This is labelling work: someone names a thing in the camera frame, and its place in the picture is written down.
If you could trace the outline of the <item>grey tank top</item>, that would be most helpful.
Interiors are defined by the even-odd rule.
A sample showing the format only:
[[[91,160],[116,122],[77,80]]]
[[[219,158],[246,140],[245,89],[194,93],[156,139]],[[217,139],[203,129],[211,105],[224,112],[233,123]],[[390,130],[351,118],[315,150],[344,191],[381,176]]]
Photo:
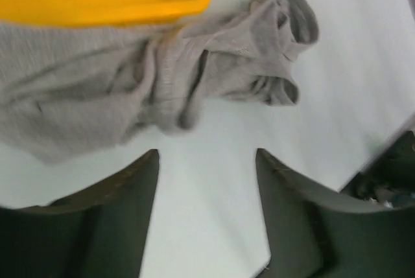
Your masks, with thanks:
[[[207,98],[293,106],[291,75],[319,39],[306,0],[185,25],[1,25],[1,141],[45,162],[111,148],[149,126],[182,133]]]

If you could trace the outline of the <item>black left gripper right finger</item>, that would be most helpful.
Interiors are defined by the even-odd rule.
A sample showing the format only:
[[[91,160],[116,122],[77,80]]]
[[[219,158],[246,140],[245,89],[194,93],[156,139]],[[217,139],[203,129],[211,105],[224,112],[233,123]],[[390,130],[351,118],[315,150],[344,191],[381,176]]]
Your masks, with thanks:
[[[255,157],[270,260],[262,277],[413,277],[414,208],[335,192],[265,149]]]

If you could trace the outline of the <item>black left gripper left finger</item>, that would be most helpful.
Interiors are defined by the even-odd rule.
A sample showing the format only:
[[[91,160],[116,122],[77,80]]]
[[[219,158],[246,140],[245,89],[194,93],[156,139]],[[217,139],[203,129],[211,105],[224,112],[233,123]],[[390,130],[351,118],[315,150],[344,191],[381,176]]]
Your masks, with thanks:
[[[138,277],[160,155],[47,206],[1,208],[2,277]]]

